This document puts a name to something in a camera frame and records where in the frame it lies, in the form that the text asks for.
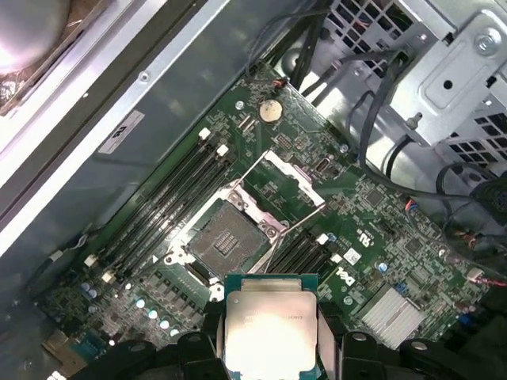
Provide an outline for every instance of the motherboard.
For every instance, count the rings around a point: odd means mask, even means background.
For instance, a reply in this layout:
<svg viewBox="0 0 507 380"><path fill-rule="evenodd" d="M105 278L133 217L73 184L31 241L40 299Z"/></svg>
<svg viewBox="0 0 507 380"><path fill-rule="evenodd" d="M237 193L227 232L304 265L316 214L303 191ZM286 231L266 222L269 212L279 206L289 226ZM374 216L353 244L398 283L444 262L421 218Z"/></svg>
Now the motherboard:
<svg viewBox="0 0 507 380"><path fill-rule="evenodd" d="M163 347L198 329L227 274L317 273L318 298L349 329L391 348L438 340L487 288L410 226L406 201L369 180L291 86L240 79L38 305L93 358L122 340Z"/></svg>

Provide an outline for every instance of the metal bracket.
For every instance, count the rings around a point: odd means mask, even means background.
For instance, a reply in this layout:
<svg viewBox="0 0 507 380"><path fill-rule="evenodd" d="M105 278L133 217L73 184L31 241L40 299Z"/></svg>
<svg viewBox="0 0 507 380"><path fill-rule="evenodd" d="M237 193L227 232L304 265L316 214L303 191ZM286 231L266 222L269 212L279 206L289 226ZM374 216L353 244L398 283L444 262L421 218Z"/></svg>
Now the metal bracket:
<svg viewBox="0 0 507 380"><path fill-rule="evenodd" d="M447 45L439 41L400 81L390 106L434 145L447 138L490 93L507 60L507 25L489 10L478 13Z"/></svg>

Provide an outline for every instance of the label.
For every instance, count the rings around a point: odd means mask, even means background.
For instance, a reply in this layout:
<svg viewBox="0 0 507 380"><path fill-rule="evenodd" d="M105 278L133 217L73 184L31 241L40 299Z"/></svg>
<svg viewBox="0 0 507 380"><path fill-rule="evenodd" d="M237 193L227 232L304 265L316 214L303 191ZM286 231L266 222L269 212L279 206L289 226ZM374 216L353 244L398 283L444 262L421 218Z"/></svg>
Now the label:
<svg viewBox="0 0 507 380"><path fill-rule="evenodd" d="M345 281L345 283L349 286L352 286L356 280L348 274L348 272L345 271L344 268L338 267L338 270L336 271L336 276L340 277Z"/></svg>
<svg viewBox="0 0 507 380"><path fill-rule="evenodd" d="M98 153L111 154L114 152L143 118L143 113L136 110L132 111L127 119L112 133L111 137L104 142Z"/></svg>
<svg viewBox="0 0 507 380"><path fill-rule="evenodd" d="M361 255L354 248L351 248L345 255L343 255L343 258L346 259L351 265L356 265L357 261L359 261L361 258Z"/></svg>

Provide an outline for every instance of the heatsink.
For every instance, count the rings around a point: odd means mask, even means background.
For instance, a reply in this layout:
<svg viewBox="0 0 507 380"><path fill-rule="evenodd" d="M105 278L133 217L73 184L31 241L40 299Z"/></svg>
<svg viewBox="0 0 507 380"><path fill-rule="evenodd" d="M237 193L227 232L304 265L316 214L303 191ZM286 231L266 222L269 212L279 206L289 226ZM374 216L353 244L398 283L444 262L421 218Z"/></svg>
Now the heatsink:
<svg viewBox="0 0 507 380"><path fill-rule="evenodd" d="M358 313L362 322L389 348L396 349L425 319L409 301L385 284Z"/></svg>

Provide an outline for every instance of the green circuit board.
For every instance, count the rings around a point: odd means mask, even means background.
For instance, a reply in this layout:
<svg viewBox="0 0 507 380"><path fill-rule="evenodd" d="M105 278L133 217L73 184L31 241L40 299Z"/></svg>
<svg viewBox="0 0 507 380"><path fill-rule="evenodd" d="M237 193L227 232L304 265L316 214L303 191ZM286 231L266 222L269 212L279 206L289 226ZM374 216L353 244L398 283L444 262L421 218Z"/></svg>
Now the green circuit board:
<svg viewBox="0 0 507 380"><path fill-rule="evenodd" d="M275 78L272 72L265 76ZM263 114L260 107L272 100L276 100L276 107L264 109L268 113ZM269 117L279 119L262 120ZM198 146L203 131L207 132L210 150L202 144ZM487 289L466 281L465 275L471 269L468 264L444 263L439 257L442 247L419 238L405 219L406 197L369 180L357 166L355 155L343 149L345 143L337 129L291 86L273 90L270 86L239 80L86 248L83 257L94 256L98 261L107 257L106 264L99 269L82 265L73 268L72 275L60 280L61 286L44 295L41 309L78 340L90 331L104 340L116 332L123 334L122 339L142 334L163 346L173 339L174 334L170 333L173 329L182 333L199 328L204 304L210 298L210 285L200 280L200 274L208 272L210 277L223 280L226 272L217 270L216 257L211 260L209 257L221 249L227 249L222 252L224 256L229 254L237 243L235 237L224 235L212 252L197 255L199 273L188 272L183 264L168 264L163 258L178 231L185 228L207 200L247 173L242 188L260 210L287 228L318 208L294 177L282 173L271 161L259 160L271 150L296 168L325 203L319 212L274 243L269 242L269 236L254 233L248 227L254 242L238 244L248 243L256 248L248 257L241 256L234 270L248 272L257 265L264 271L265 263L259 264L259 260L268 257L269 247L275 247L269 262L274 263L277 255L303 234L309 233L307 240L324 234L326 241L320 246L312 242L311 246L314 247L311 252L316 252L315 257L322 262L318 266L318 296L337 303L350 329L367 328L361 321L361 310L375 294L389 286L423 316L411 336L437 340L459 316L461 310L456 305L477 302ZM217 157L221 146L227 152ZM240 211L224 209L225 203L216 202L203 214L189 232L192 239L197 239L196 236L204 239L200 234L208 227L211 233L213 215L217 212L228 218L245 217L244 212L238 216ZM173 204L170 212L166 204ZM438 238L437 226L422 214L416 218L426 234ZM202 241L189 246L198 250L198 243ZM117 275L121 281L114 285L101 279L104 271L111 268L124 270L123 277ZM311 266L294 264L291 268ZM90 291L81 287L83 283L91 285L98 296L91 298ZM147 317L147 308L151 306L135 306L139 298L158 310L155 319ZM158 327L162 315L169 320L171 329Z"/></svg>

